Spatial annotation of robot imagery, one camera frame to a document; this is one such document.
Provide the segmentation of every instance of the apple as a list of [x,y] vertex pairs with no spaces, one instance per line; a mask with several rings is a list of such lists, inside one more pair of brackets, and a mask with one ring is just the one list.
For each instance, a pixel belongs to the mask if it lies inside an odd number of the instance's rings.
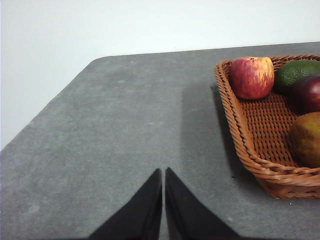
[[267,56],[243,56],[231,63],[230,85],[238,98],[264,98],[270,93],[274,82],[274,66]]
[[320,112],[320,72],[296,81],[292,88],[291,100],[302,114]]

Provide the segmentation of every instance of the wicker basket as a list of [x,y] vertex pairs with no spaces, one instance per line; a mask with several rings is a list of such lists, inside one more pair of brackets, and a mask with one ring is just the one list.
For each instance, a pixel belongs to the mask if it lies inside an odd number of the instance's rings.
[[[270,57],[274,70],[291,60],[317,60],[318,55]],[[259,100],[239,99],[229,84],[232,59],[219,62],[215,76],[235,150],[243,163],[275,198],[320,198],[320,167],[301,165],[291,152],[289,130],[297,114],[286,96],[271,92]]]

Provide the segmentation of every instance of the green avocado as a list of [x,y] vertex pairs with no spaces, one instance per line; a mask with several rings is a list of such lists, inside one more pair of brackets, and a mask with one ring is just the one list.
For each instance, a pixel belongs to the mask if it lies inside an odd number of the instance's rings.
[[315,73],[320,73],[320,61],[289,61],[274,73],[274,89],[280,94],[289,95],[297,80]]

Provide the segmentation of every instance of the gray tabletop surface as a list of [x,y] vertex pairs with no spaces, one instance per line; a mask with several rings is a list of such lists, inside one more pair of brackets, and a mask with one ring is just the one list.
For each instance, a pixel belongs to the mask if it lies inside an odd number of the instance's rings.
[[320,199],[275,199],[240,163],[213,72],[307,53],[320,42],[92,61],[2,150],[1,239],[87,237],[167,167],[241,236],[317,239]]

